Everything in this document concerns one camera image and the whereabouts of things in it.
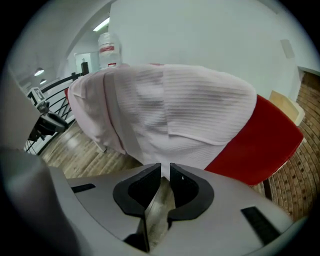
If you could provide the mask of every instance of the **black railing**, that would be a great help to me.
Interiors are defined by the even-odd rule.
[[[81,64],[81,70],[82,70],[82,73],[79,73],[79,74],[72,73],[71,76],[66,77],[66,78],[64,78],[64,79],[61,79],[61,80],[59,80],[59,81],[57,81],[57,82],[55,82],[55,83],[53,83],[53,84],[50,84],[49,86],[43,88],[43,89],[41,90],[41,92],[44,94],[44,93],[46,93],[47,91],[51,90],[52,88],[55,88],[55,87],[57,87],[57,86],[65,83],[65,82],[68,82],[68,81],[70,81],[70,80],[75,81],[75,80],[77,80],[79,77],[88,74],[88,73],[89,73],[89,67],[88,67],[88,63],[87,63],[87,62],[83,62],[83,63]],[[58,95],[59,93],[64,92],[68,87],[69,87],[69,86],[67,86],[67,87],[64,88],[64,89],[61,89],[61,90],[55,92],[54,94],[52,94],[52,95],[50,95],[49,97],[47,97],[46,100],[49,100],[49,99],[51,99],[52,97]],[[67,99],[66,96],[63,96],[62,98],[58,99],[58,100],[55,101],[55,102],[50,102],[49,110],[50,110],[50,108],[52,108],[53,106],[55,106],[56,104],[58,104],[58,103],[61,102],[61,101],[62,101],[62,104],[61,104],[60,108],[57,109],[57,110],[55,110],[54,113],[58,114],[60,117],[62,117],[64,120],[66,120],[67,117],[68,117],[68,114],[72,111],[71,108],[70,108],[70,105],[69,105],[69,101],[68,101],[68,99]],[[24,148],[25,151],[26,151],[26,152],[29,152],[29,153],[32,153],[32,152],[31,152],[31,149],[32,149],[32,151],[33,151],[35,154],[37,154],[36,151],[35,151],[34,148],[33,148],[33,145],[34,145],[35,143],[36,143],[36,141],[31,142],[31,141],[27,140],[26,145],[25,145],[25,148]],[[38,152],[38,155],[40,154],[40,152],[41,152],[44,148],[45,148],[45,146],[43,146],[42,149]]]

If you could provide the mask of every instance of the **red chair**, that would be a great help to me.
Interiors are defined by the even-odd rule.
[[[205,170],[254,186],[272,176],[303,138],[279,108],[258,95],[247,124]]]

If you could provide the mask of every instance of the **white wall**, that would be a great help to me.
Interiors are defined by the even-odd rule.
[[[304,28],[285,11],[277,15],[277,22],[282,25],[277,36],[290,41],[297,66],[320,76],[320,55]]]
[[[114,0],[70,0],[76,11],[71,11],[68,23],[61,32],[59,46],[54,63],[57,68],[57,76],[62,77],[65,69],[65,59],[75,47],[83,34],[95,28],[109,16],[110,2]]]
[[[75,54],[96,53],[99,51],[98,38],[99,35],[91,29],[82,36],[66,59],[63,77],[69,77],[72,72],[77,72]]]
[[[117,0],[109,31],[124,63],[201,65],[248,81],[265,98],[271,90],[295,95],[296,60],[286,58],[276,20],[256,0]]]
[[[100,70],[100,60],[99,60],[99,52],[94,52],[90,54],[92,71],[97,72]]]

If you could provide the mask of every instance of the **wooden floor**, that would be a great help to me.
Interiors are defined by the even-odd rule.
[[[320,80],[304,77],[297,102],[305,110],[300,129],[306,138],[288,163],[269,178],[272,201],[294,221],[308,215],[320,192]],[[131,169],[141,164],[108,148],[101,152],[75,122],[53,139],[41,153],[49,166],[62,169],[67,178],[96,176]],[[265,196],[263,183],[253,188]],[[162,178],[152,207],[147,210],[147,229],[153,249],[168,230],[167,213],[175,207],[169,182]]]
[[[63,134],[55,137],[40,156],[49,166],[63,170],[66,178],[89,177],[121,172],[141,166],[129,155],[108,148],[102,152],[74,122]],[[166,178],[146,210],[146,226],[152,250],[168,231],[168,211],[175,208],[175,199]]]

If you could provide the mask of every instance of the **white towel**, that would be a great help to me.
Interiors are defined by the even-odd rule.
[[[168,179],[170,163],[207,167],[247,123],[257,101],[247,82],[201,66],[118,68],[114,84],[142,151],[138,160],[162,163]]]
[[[206,168],[244,127],[257,101],[247,82],[201,66],[122,66],[87,76],[68,94],[81,99],[70,105],[83,131],[120,152],[123,146],[144,165],[162,163],[167,179],[170,163]],[[81,86],[92,90],[90,100],[79,96],[75,87]]]

